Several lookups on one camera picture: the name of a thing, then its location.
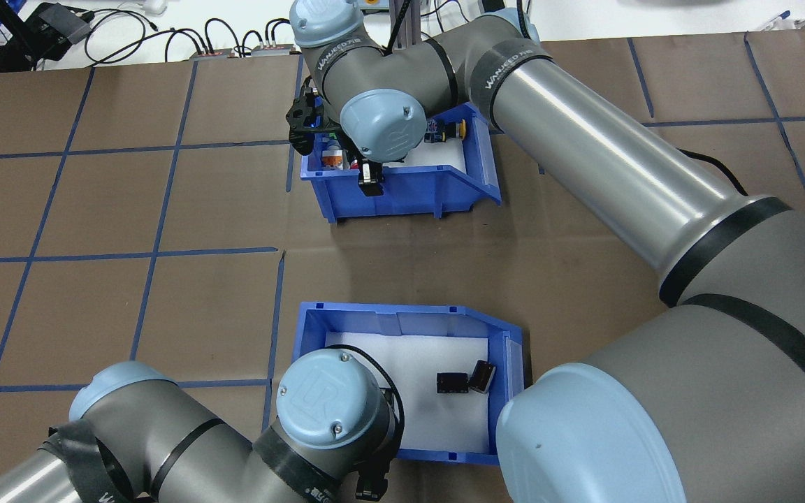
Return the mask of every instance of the black device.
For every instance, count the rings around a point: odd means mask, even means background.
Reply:
[[[89,35],[93,16],[60,3],[41,3],[25,22],[6,0],[0,0],[0,22],[12,33],[0,45],[0,73],[29,71],[42,59],[60,60],[71,45]]]
[[[470,375],[467,385],[473,391],[486,394],[489,392],[489,385],[493,382],[493,376],[495,376],[495,365],[484,360],[477,360],[477,365],[474,365],[474,372]]]
[[[464,372],[437,373],[437,392],[440,394],[466,393],[467,374]]]

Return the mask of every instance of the black electronic component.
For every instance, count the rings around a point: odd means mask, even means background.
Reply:
[[[467,374],[464,372],[438,372],[437,392],[467,393]]]
[[[447,123],[439,119],[428,120],[428,131],[424,133],[425,143],[444,143],[451,138],[464,140],[467,134],[467,123],[461,120],[456,123]]]
[[[486,394],[489,392],[489,385],[493,382],[493,376],[495,376],[495,365],[477,360],[477,365],[474,366],[474,372],[470,375],[467,385],[473,391]]]

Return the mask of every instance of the black wire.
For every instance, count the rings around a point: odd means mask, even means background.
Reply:
[[[725,177],[729,179],[729,182],[732,183],[732,186],[734,186],[735,190],[738,191],[738,194],[741,194],[742,196],[748,195],[747,191],[744,190],[744,185],[741,185],[741,182],[738,181],[738,177],[735,176],[734,173],[732,173],[732,171],[729,168],[726,168],[725,164],[719,159],[704,154],[699,154],[697,152],[691,152],[691,150],[679,149],[679,152],[684,153],[686,156],[691,157],[691,159],[696,159],[706,163],[712,163],[712,165],[715,166],[716,169],[721,171],[723,175],[725,175]]]
[[[270,35],[272,35],[272,42],[273,43],[277,42],[277,39],[275,38],[275,29],[278,28],[278,26],[281,26],[283,24],[287,24],[287,25],[290,26],[291,25],[291,20],[280,19],[280,20],[278,20],[278,22],[276,22],[275,24],[272,25],[272,31],[271,31]]]
[[[399,15],[396,16],[396,22],[393,23],[393,29],[390,31],[390,43],[387,44],[387,54],[393,53],[393,46],[396,45],[396,38],[400,35],[400,29],[403,27],[403,20],[405,20],[406,13],[409,12],[409,5],[412,0],[405,0],[400,7]]]
[[[116,59],[114,61],[108,61],[108,60],[110,58],[112,58],[112,57],[115,57],[116,54],[120,54],[123,51],[125,51],[126,49],[131,48],[132,45],[137,45],[138,47],[140,47],[141,44],[143,44],[144,42],[150,41],[151,38],[156,38],[156,37],[159,37],[160,35],[169,35],[170,33],[182,33],[182,35],[185,35],[186,37],[191,38],[192,40],[194,39],[194,37],[191,37],[191,35],[189,35],[185,31],[181,31],[181,29],[167,29],[166,31],[158,31],[157,33],[153,33],[151,35],[147,35],[146,37],[139,38],[137,41],[132,42],[131,44],[127,44],[124,47],[117,49],[113,53],[106,55],[106,57],[103,57],[100,60],[93,60],[94,63],[92,63],[89,66],[87,66],[87,68],[91,68],[93,66],[98,66],[98,64],[112,64],[112,63],[117,63],[118,61],[122,61],[126,57],[122,57],[121,59]]]
[[[381,377],[387,381],[387,386],[390,386],[390,392],[393,393],[393,398],[396,399],[396,408],[399,409],[399,426],[393,432],[393,440],[397,442],[398,446],[399,440],[403,439],[403,430],[405,429],[405,410],[403,410],[403,399],[400,397],[399,389],[397,389],[396,385],[393,384],[393,379],[390,379],[390,376],[387,374],[386,370],[384,370],[384,368],[381,367],[375,361],[375,359],[370,356],[370,354],[366,353],[366,351],[362,351],[358,347],[349,346],[348,344],[332,344],[332,346],[326,347],[326,349],[342,349],[360,354],[360,356],[371,363],[371,366],[375,367],[375,370],[377,370],[377,372],[381,374]]]
[[[93,58],[92,54],[89,53],[89,42],[92,41],[92,35],[95,34],[98,31],[98,29],[101,27],[101,25],[106,20],[108,20],[110,18],[113,18],[113,17],[116,17],[116,16],[119,16],[119,15],[129,16],[132,19],[137,20],[138,23],[140,23],[141,37],[143,37],[143,38],[146,37],[146,35],[147,35],[147,27],[148,26],[151,26],[151,29],[153,29],[154,31],[157,31],[157,25],[155,25],[152,20],[148,19],[146,16],[144,16],[141,13],[134,12],[134,10],[122,10],[122,9],[98,9],[98,10],[92,10],[93,15],[99,14],[99,13],[106,13],[106,14],[98,22],[96,22],[95,25],[92,26],[92,30],[89,32],[89,35],[86,35],[86,39],[85,39],[85,41],[83,41],[83,46],[82,46],[83,51],[86,53],[86,57],[89,58],[90,61],[93,61],[93,64],[120,63],[121,61],[124,61],[124,60],[128,59],[129,57],[131,57],[131,55],[135,54],[138,51],[138,49],[141,48],[141,43],[133,42],[132,44],[130,44],[127,47],[125,47],[124,49],[122,49],[122,50],[125,50],[125,49],[128,49],[128,48],[132,48],[132,51],[130,51],[127,54],[122,55],[122,57],[119,57],[119,58],[117,58],[115,60],[108,61],[108,58],[110,58],[110,57],[105,57],[105,58],[101,58],[101,59]]]
[[[440,7],[438,3],[440,3],[440,0],[434,0],[434,13],[437,14],[437,25],[440,27],[440,33],[444,33],[445,29],[443,29],[443,20],[440,19]]]
[[[521,23],[521,35],[530,38],[530,30],[527,29],[527,16],[523,13],[523,0],[517,0],[517,20]]]
[[[173,42],[173,38],[175,38],[176,35],[180,35],[180,34],[191,38],[191,42],[192,42],[192,44],[194,44],[194,54],[197,54],[197,55],[204,54],[203,51],[201,50],[201,46],[198,45],[198,42],[195,41],[194,37],[191,37],[191,35],[186,33],[186,31],[193,31],[193,29],[191,29],[191,28],[179,28],[179,29],[176,29],[175,31],[173,31],[173,34],[170,35],[170,38],[166,39],[166,47],[164,47],[164,63],[169,63],[169,61],[170,61],[170,44]]]
[[[207,22],[204,23],[204,38],[207,39],[207,49],[210,51],[210,54],[214,54],[213,42],[210,41],[210,32],[208,32],[208,28],[210,28],[210,23],[211,22],[221,22],[221,23],[223,23],[223,25],[226,26],[226,28],[228,28],[229,31],[232,33],[232,38],[234,38],[234,41],[235,41],[234,47],[240,47],[240,41],[238,41],[238,35],[236,34],[236,32],[234,32],[234,29],[232,29],[232,27],[229,25],[229,23],[227,23],[224,20],[221,20],[219,18],[210,18],[210,19],[207,20]]]
[[[244,34],[244,37],[243,37],[242,39],[240,39],[240,45],[242,46],[242,48],[247,47],[247,38],[248,38],[250,35],[256,35],[256,39],[258,39],[258,41],[259,41],[259,45],[263,45],[263,36],[262,36],[262,35],[260,35],[260,34],[259,34],[259,32],[258,32],[258,31],[256,31],[255,29],[250,29],[250,31],[248,31],[247,33],[245,33],[245,34]]]
[[[271,38],[269,38],[269,27],[272,26],[273,22],[282,22],[282,20],[287,20],[287,22],[290,22],[290,20],[288,20],[287,18],[275,18],[270,19],[266,22],[266,28],[263,29],[263,35],[266,37],[266,42],[271,41]]]
[[[423,13],[421,14],[421,16],[424,18],[428,17],[431,14],[438,13],[439,10],[447,6],[448,3],[455,3],[457,6],[459,6],[459,12],[461,13],[461,17],[463,17],[466,22],[470,22],[470,19],[468,19],[467,16],[464,14],[464,9],[461,8],[461,3],[459,2],[459,0],[446,0],[444,3],[441,3],[440,6],[437,7],[436,9],[431,10],[429,13]]]

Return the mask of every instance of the blue tape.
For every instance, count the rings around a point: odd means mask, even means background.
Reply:
[[[154,268],[157,267],[157,254],[160,252],[160,239],[164,235],[164,223],[166,222],[166,211],[170,204],[170,194],[173,191],[173,178],[176,174],[176,163],[179,162],[179,153],[182,151],[182,135],[185,134],[185,124],[188,123],[188,110],[191,107],[191,95],[194,94],[194,82],[198,76],[198,62],[191,64],[191,77],[188,82],[188,92],[185,94],[185,105],[182,108],[182,121],[179,123],[179,133],[176,135],[176,143],[173,146],[173,160],[170,162],[170,174],[166,178],[166,190],[164,191],[164,202],[160,207],[160,219],[157,220],[157,234],[154,235],[154,247],[151,251],[151,264],[147,267],[147,278],[145,279],[145,290],[141,294],[141,306],[138,309],[138,321],[135,324],[135,334],[132,335],[132,347],[129,359],[135,360],[138,354],[138,342],[141,341],[141,328],[145,322],[147,312],[147,299],[151,293],[151,283],[154,281]]]
[[[769,103],[769,108],[772,110],[772,115],[774,119],[776,119],[778,132],[782,135],[782,140],[785,141],[785,147],[791,154],[793,163],[795,163],[795,169],[797,171],[799,182],[801,182],[801,185],[803,185],[803,190],[805,191],[805,174],[803,174],[803,168],[799,162],[797,153],[791,146],[791,140],[788,138],[785,125],[782,123],[782,118],[778,114],[778,108],[776,107],[776,102],[774,102],[772,98],[772,93],[769,92],[769,86],[766,86],[766,80],[763,79],[763,73],[760,71],[760,65],[757,64],[757,58],[753,55],[753,48],[750,46],[750,41],[748,41],[748,32],[744,33],[744,48],[747,50],[748,58],[750,58],[750,66],[753,68],[753,72],[757,76],[757,81],[760,83],[760,88],[763,89],[763,94],[766,96],[766,102]]]
[[[268,384],[266,384],[266,403],[263,404],[263,430],[269,427],[272,418],[272,389],[273,379],[275,379],[275,354],[278,351],[278,324],[282,311],[282,289],[284,289],[284,258],[286,252],[282,252],[282,257],[278,261],[278,275],[275,278],[275,304],[272,308],[272,346],[269,347],[269,370]]]
[[[86,100],[89,98],[89,90],[92,88],[92,80],[95,78],[95,68],[89,70],[89,79],[86,81],[86,89],[83,90],[82,98],[80,99],[80,106],[76,112],[76,117],[73,118],[73,126],[71,127],[70,135],[67,137],[67,144],[64,146],[64,152],[61,156],[61,163],[58,165],[57,174],[55,174],[55,181],[52,184],[51,191],[48,194],[48,201],[45,204],[45,210],[42,213],[41,220],[39,220],[39,227],[36,230],[36,237],[33,240],[33,246],[31,251],[29,251],[29,260],[27,261],[26,266],[23,268],[23,274],[20,276],[20,283],[17,287],[17,293],[14,294],[14,302],[12,303],[12,308],[8,313],[8,321],[6,323],[6,328],[4,328],[2,340],[0,341],[0,365],[2,363],[2,356],[4,355],[4,351],[6,350],[6,345],[8,343],[8,338],[10,335],[10,330],[14,325],[14,317],[17,314],[17,308],[20,305],[20,298],[23,296],[23,291],[27,285],[27,277],[29,276],[29,270],[33,264],[33,258],[36,255],[36,250],[39,248],[39,240],[42,238],[42,231],[45,229],[45,223],[48,220],[48,213],[51,211],[52,201],[55,199],[55,192],[58,188],[58,181],[61,179],[61,173],[64,172],[64,164],[67,162],[67,153],[70,152],[71,144],[73,144],[73,137],[76,135],[76,128],[80,124],[80,118],[82,117],[82,111],[86,108]]]
[[[651,101],[651,93],[648,91],[648,83],[645,81],[645,72],[641,69],[641,61],[639,61],[639,52],[635,50],[635,44],[632,42],[632,37],[626,38],[626,43],[629,44],[629,52],[632,54],[632,63],[635,63],[636,73],[639,74],[639,85],[641,92],[645,95],[645,105],[648,106],[648,114],[654,118],[654,103]]]

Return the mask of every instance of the silver metal tube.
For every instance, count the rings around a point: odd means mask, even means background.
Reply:
[[[661,277],[751,202],[547,60],[501,84],[493,117]]]
[[[0,477],[0,503],[82,503],[67,466],[55,455],[38,450]]]

